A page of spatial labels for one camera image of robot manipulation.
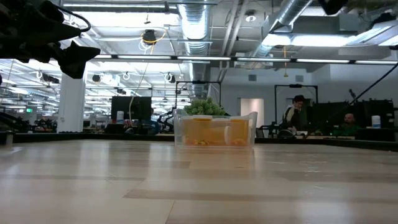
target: metal frame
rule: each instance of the metal frame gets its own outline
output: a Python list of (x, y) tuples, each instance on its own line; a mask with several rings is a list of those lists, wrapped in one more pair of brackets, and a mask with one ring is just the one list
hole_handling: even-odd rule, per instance
[(291, 85), (274, 85), (274, 100), (275, 100), (275, 123), (278, 123), (278, 102), (277, 102), (277, 89), (278, 87), (289, 87), (289, 88), (303, 88), (312, 87), (315, 89), (315, 101), (318, 103), (318, 86), (317, 85), (301, 85), (301, 84), (291, 84)]
[(175, 82), (175, 107), (176, 107), (176, 108), (177, 108), (177, 102), (178, 102), (178, 100), (177, 100), (177, 97), (178, 97), (177, 92), (179, 91), (179, 89), (178, 89), (178, 84), (180, 84), (180, 83), (192, 83), (192, 84), (194, 84), (194, 85), (203, 85), (203, 84), (214, 84), (214, 83), (217, 83), (217, 84), (220, 86), (220, 89), (219, 89), (219, 100), (218, 100), (218, 102), (219, 102), (219, 105), (221, 106), (221, 82), (176, 81), (176, 82)]

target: table surface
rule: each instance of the table surface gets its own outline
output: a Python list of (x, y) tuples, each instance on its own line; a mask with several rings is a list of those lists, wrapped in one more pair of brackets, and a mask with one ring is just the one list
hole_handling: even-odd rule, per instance
[(398, 223), (398, 154), (79, 140), (0, 150), (0, 223)]

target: clear plastic container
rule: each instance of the clear plastic container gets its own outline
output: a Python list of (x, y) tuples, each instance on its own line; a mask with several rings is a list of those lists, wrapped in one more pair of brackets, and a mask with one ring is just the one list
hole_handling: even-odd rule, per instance
[(257, 112), (247, 116), (188, 115), (184, 110), (174, 111), (176, 146), (234, 146), (254, 144)]

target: green plant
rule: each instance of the green plant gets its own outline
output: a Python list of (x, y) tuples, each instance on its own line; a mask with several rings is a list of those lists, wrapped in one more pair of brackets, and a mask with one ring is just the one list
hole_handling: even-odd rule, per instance
[(215, 115), (223, 116), (225, 111), (211, 98), (207, 100), (193, 100), (190, 106), (184, 107), (185, 112), (190, 115)]

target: ceiling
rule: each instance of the ceiling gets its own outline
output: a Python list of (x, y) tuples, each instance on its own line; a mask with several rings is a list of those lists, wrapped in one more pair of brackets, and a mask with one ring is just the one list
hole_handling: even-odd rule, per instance
[[(64, 4), (159, 4), (159, 1), (67, 1)], [(246, 12), (252, 11), (255, 16), (254, 21), (247, 21), (243, 16), (240, 26), (238, 25), (240, 10), (243, 1), (239, 2), (237, 14), (231, 17), (234, 1), (223, 0), (217, 5), (211, 6), (210, 12), (210, 33), (206, 41), (210, 42), (209, 55), (220, 55), (223, 48), (224, 37), (228, 27), (228, 22), (233, 20), (233, 27), (228, 43), (232, 43), (231, 55), (249, 54), (263, 41), (262, 27), (267, 16), (279, 10), (278, 0), (257, 1), (250, 0), (246, 5)], [(371, 17), (363, 12), (373, 12), (378, 9), (393, 9), (395, 1), (350, 1), (341, 14), (361, 14), (359, 20), (366, 20)], [(184, 44), (181, 18), (178, 14), (146, 13), (143, 12), (113, 12), (109, 7), (107, 12), (77, 11), (76, 13), (88, 19), (92, 29), (83, 33), (81, 37), (62, 42), (63, 48), (68, 47), (71, 41), (78, 45), (91, 46), (101, 49), (101, 54), (153, 54), (153, 55), (186, 55), (187, 49)], [(325, 17), (322, 8), (313, 3), (302, 14), (302, 16)], [(84, 27), (84, 22), (74, 16), (65, 16), (65, 22), (71, 26)], [(155, 35), (159, 40), (153, 48), (144, 50), (141, 35), (145, 30), (155, 30)], [(232, 33), (239, 29), (237, 36), (232, 39)], [(374, 58), (380, 59), (388, 56), (387, 47), (375, 45), (360, 47), (314, 47), (306, 46), (275, 46), (270, 51), (274, 57), (300, 57), (300, 58)], [(278, 70), (284, 68), (284, 63), (275, 63), (272, 68)], [(306, 64), (295, 64), (289, 66), (291, 69), (302, 69), (304, 73), (310, 73), (318, 69), (318, 66), (309, 67)], [(127, 95), (153, 96), (154, 107), (158, 112), (169, 110), (174, 105), (175, 84), (169, 83), (167, 79), (174, 75), (177, 80), (190, 81), (191, 71), (189, 63), (143, 63), (143, 62), (88, 62), (87, 90), (86, 90), (86, 114), (110, 112), (110, 98), (119, 95), (114, 86), (124, 89)], [(62, 73), (56, 61), (43, 64), (32, 60), (30, 63), (20, 63), (17, 60), (0, 60), (0, 73), (3, 80), (2, 104), (8, 108), (15, 105), (38, 106), (40, 113), (57, 113), (60, 85), (49, 84), (41, 78), (47, 74), (62, 81)], [(229, 78), (236, 78), (237, 72), (229, 71)], [(100, 82), (94, 82), (93, 76), (102, 77)], [(212, 73), (212, 80), (216, 80), (218, 72)], [(23, 85), (23, 88), (11, 88), (11, 85)], [(178, 96), (181, 106), (186, 104), (192, 97), (191, 87), (186, 86), (188, 91), (182, 91)]]

